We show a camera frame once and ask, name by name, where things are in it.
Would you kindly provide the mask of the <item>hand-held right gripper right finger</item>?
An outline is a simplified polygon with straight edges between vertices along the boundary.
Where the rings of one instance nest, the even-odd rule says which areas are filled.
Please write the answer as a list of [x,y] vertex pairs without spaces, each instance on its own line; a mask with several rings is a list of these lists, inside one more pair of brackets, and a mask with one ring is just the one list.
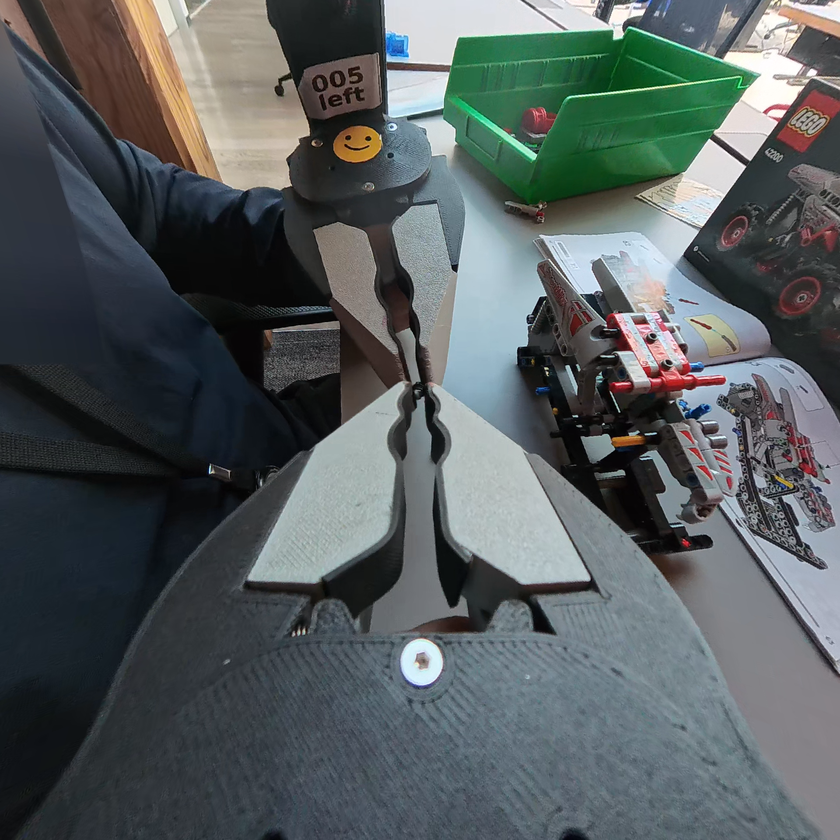
[[581,593],[592,575],[529,454],[436,384],[425,394],[437,574],[483,630],[506,601]]

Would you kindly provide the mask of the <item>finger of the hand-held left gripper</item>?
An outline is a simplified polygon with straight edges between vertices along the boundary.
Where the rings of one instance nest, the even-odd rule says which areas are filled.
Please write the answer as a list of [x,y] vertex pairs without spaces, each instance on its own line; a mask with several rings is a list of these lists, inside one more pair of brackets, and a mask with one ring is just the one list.
[[336,222],[314,231],[340,325],[387,387],[421,380],[413,287],[393,227]]
[[407,299],[407,327],[413,336],[409,358],[423,383],[441,385],[456,292],[438,202],[415,204],[392,225],[395,259]]

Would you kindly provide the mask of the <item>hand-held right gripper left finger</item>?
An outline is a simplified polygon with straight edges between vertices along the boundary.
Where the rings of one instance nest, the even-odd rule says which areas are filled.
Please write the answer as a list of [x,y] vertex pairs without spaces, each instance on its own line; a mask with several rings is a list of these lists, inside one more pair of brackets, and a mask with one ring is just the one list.
[[415,407],[402,382],[277,476],[278,513],[246,577],[253,595],[333,599],[360,632],[403,572],[406,433]]

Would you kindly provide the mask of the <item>grey red lego truck model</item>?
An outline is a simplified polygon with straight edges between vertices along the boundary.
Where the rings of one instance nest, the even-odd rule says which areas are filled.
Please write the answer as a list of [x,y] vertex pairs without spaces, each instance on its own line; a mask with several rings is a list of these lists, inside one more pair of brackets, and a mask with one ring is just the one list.
[[686,392],[720,386],[690,362],[679,325],[663,310],[632,311],[620,297],[585,295],[551,259],[537,266],[543,288],[528,315],[518,366],[542,377],[566,455],[561,475],[646,554],[708,550],[706,522],[733,497],[728,439],[690,408]]

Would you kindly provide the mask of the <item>person's left forearm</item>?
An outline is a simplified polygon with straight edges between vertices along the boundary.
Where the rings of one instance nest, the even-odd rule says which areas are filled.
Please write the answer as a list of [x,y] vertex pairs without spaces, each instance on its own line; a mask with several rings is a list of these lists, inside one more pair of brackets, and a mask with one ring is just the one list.
[[289,245],[280,191],[240,191],[127,141],[114,148],[123,178],[109,200],[176,292],[279,308],[325,303]]

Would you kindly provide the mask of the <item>lego sticker sheet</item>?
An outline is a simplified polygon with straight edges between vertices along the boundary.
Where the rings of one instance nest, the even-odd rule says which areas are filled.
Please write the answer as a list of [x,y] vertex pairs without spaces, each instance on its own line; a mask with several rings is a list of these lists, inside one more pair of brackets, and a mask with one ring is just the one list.
[[638,201],[700,230],[720,205],[724,193],[679,174],[643,190],[635,197]]

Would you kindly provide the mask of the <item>lego instruction booklet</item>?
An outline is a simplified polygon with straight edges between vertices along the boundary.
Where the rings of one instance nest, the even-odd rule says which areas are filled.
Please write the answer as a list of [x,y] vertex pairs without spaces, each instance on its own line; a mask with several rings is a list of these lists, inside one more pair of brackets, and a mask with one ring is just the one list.
[[690,362],[726,383],[686,392],[728,439],[729,519],[814,643],[838,670],[838,417],[813,378],[771,356],[768,330],[698,285],[638,233],[541,235],[536,245],[585,295],[663,309]]

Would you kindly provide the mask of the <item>black lego set box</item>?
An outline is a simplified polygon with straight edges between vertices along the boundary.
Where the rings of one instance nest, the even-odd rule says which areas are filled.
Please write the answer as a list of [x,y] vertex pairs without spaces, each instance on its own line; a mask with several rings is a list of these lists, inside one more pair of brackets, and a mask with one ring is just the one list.
[[838,366],[837,81],[808,82],[685,257],[779,349]]

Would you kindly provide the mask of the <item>green plastic bin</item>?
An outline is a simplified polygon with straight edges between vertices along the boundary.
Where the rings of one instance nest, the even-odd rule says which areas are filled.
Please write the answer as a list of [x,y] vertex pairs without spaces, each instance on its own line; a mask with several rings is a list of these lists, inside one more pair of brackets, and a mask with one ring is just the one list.
[[[526,203],[684,172],[757,73],[630,28],[458,38],[444,120]],[[541,145],[522,114],[557,118]]]

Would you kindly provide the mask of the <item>person's dark blue jacket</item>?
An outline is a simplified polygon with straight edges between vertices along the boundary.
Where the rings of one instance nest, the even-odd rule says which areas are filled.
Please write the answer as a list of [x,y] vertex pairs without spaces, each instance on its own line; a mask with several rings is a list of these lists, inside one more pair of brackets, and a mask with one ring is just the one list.
[[[280,467],[313,446],[297,399],[243,374],[112,206],[119,139],[5,25],[2,48],[2,432],[97,439],[18,370],[58,364],[216,466]],[[150,604],[237,504],[209,478],[2,469],[2,838],[73,759]]]

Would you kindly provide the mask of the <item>wooden wall panel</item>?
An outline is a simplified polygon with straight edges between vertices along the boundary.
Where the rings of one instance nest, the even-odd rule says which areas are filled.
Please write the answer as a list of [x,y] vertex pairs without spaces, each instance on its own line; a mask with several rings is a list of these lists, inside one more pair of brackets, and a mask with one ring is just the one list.
[[154,2],[2,1],[1,11],[115,136],[222,179]]

